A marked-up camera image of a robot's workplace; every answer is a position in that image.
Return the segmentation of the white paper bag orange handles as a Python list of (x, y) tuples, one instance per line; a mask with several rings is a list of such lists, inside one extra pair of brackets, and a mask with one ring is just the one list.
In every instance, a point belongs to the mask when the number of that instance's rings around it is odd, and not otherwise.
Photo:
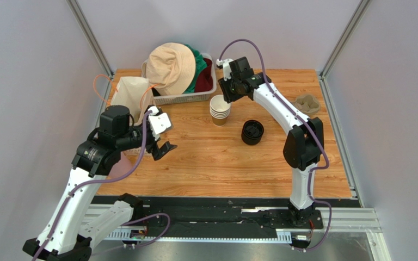
[(138, 156), (142, 152), (142, 125), (150, 128), (147, 110), (155, 105), (150, 87), (146, 78), (120, 77), (100, 115), (95, 139), (128, 157)]

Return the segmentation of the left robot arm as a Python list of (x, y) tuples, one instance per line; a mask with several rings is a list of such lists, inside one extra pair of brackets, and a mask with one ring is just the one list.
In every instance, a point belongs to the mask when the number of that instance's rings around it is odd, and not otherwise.
[(138, 148), (140, 158), (149, 153), (160, 160), (175, 148), (169, 142), (158, 145), (161, 134), (172, 127), (169, 115), (154, 105), (138, 125), (128, 107), (108, 106), (99, 126), (78, 146), (53, 216), (38, 237), (25, 242), (23, 251), (33, 260), (88, 260), (94, 248), (120, 226), (144, 225), (143, 202), (131, 194), (119, 196), (93, 221), (83, 223), (83, 219), (100, 186), (116, 182), (109, 174), (121, 154)]

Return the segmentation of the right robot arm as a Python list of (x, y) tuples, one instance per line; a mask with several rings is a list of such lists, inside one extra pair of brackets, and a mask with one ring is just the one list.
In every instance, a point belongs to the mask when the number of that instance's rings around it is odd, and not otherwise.
[(296, 109), (265, 72), (254, 72), (246, 57), (218, 59), (216, 67), (223, 71), (219, 85), (226, 102), (249, 97), (269, 112), (286, 133), (283, 155), (292, 169), (288, 221), (294, 226), (308, 225), (315, 210), (315, 172), (324, 152), (323, 122)]

